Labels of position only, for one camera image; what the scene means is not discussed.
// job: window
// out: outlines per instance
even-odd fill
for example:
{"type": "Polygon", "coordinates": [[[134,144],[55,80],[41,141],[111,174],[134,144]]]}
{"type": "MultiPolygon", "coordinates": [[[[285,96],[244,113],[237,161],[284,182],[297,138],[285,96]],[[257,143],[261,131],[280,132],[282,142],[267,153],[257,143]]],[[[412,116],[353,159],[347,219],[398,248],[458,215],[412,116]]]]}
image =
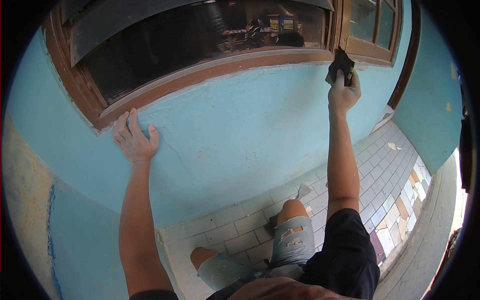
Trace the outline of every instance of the window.
{"type": "Polygon", "coordinates": [[[391,64],[399,9],[381,1],[63,0],[43,27],[68,94],[101,130],[208,78],[333,60],[339,45],[359,60],[391,64]]]}
{"type": "Polygon", "coordinates": [[[400,2],[345,0],[345,28],[342,28],[345,52],[388,65],[395,54],[400,29],[401,11],[397,1],[400,2]]]}

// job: brown window frame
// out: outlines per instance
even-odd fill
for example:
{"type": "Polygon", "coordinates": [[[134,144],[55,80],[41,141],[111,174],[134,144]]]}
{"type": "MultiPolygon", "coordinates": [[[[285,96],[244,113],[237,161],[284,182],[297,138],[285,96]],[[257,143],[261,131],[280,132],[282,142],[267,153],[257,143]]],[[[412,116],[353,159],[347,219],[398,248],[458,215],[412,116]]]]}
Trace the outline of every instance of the brown window frame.
{"type": "MultiPolygon", "coordinates": [[[[332,0],[334,12],[330,11],[329,28],[326,49],[294,48],[273,46],[236,52],[230,56],[203,61],[193,66],[162,76],[152,82],[145,83],[135,90],[122,95],[111,105],[108,105],[88,69],[82,61],[71,65],[72,34],[69,22],[63,22],[62,1],[50,12],[42,25],[48,53],[71,101],[79,111],[100,132],[108,127],[123,112],[132,108],[140,108],[165,95],[199,84],[207,79],[247,70],[249,68],[295,64],[303,62],[332,61],[334,49],[345,48],[348,36],[351,0],[332,0]]],[[[399,31],[399,23],[395,23],[394,31],[399,31]]],[[[398,34],[392,37],[393,48],[391,59],[384,60],[365,55],[351,53],[355,61],[363,61],[376,65],[391,66],[394,51],[398,43],[398,34]]]]}
{"type": "Polygon", "coordinates": [[[392,65],[392,61],[395,57],[395,52],[398,46],[402,20],[402,0],[394,1],[396,1],[396,6],[393,5],[391,0],[377,0],[373,42],[369,42],[348,34],[350,29],[352,1],[343,0],[342,38],[340,39],[340,46],[345,49],[346,53],[350,54],[350,57],[353,60],[364,61],[383,66],[392,65]],[[377,45],[383,3],[386,3],[394,13],[390,45],[388,49],[377,45]]]}

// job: black shirt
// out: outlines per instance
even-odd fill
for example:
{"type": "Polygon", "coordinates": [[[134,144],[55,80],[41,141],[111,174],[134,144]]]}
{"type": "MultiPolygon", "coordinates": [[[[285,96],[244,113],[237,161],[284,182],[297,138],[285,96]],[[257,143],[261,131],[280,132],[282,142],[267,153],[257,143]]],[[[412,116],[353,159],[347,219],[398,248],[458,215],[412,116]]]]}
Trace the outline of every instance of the black shirt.
{"type": "MultiPolygon", "coordinates": [[[[372,299],[380,278],[370,235],[360,215],[342,209],[328,219],[322,251],[308,260],[299,281],[319,285],[339,295],[372,299]]],[[[209,299],[219,300],[216,293],[209,299]]],[[[130,300],[177,300],[171,291],[151,290],[133,295],[130,300]]]]}

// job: light blue painted wall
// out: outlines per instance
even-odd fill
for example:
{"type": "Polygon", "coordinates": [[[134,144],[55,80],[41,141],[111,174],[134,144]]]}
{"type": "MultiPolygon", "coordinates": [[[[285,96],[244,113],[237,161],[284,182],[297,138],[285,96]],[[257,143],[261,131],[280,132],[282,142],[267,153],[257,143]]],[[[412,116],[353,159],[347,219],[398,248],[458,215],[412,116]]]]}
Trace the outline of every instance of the light blue painted wall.
{"type": "MultiPolygon", "coordinates": [[[[62,299],[128,299],[118,248],[120,214],[88,199],[61,179],[54,178],[50,190],[48,233],[62,299]]],[[[157,242],[157,247],[175,287],[163,246],[157,242]]]]}
{"type": "Polygon", "coordinates": [[[444,164],[460,141],[462,100],[459,81],[452,75],[453,62],[443,38],[422,10],[417,59],[393,121],[431,174],[444,164]],[[451,111],[446,109],[448,102],[451,111]]]}
{"type": "MultiPolygon", "coordinates": [[[[379,119],[400,75],[411,32],[410,4],[393,68],[359,71],[362,97],[348,113],[353,143],[379,119]]],[[[119,212],[129,165],[95,136],[69,103],[43,52],[31,41],[13,82],[8,112],[26,143],[55,174],[119,212]]],[[[150,197],[157,227],[216,211],[281,185],[326,161],[328,64],[267,67],[215,78],[140,109],[143,129],[162,136],[150,197]]]]}

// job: brown door frame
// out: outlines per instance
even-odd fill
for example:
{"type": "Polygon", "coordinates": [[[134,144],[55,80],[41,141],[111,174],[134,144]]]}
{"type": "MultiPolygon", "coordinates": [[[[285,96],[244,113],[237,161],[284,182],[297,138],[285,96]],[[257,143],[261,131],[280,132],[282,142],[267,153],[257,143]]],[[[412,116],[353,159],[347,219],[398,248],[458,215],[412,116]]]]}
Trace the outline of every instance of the brown door frame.
{"type": "Polygon", "coordinates": [[[417,0],[412,0],[412,33],[410,35],[410,43],[408,44],[407,56],[405,57],[405,62],[403,64],[402,72],[398,82],[396,83],[395,89],[388,100],[388,105],[392,109],[396,109],[400,99],[405,92],[410,76],[412,75],[413,67],[417,58],[417,52],[419,49],[420,43],[420,30],[421,30],[421,14],[420,6],[417,0]]]}

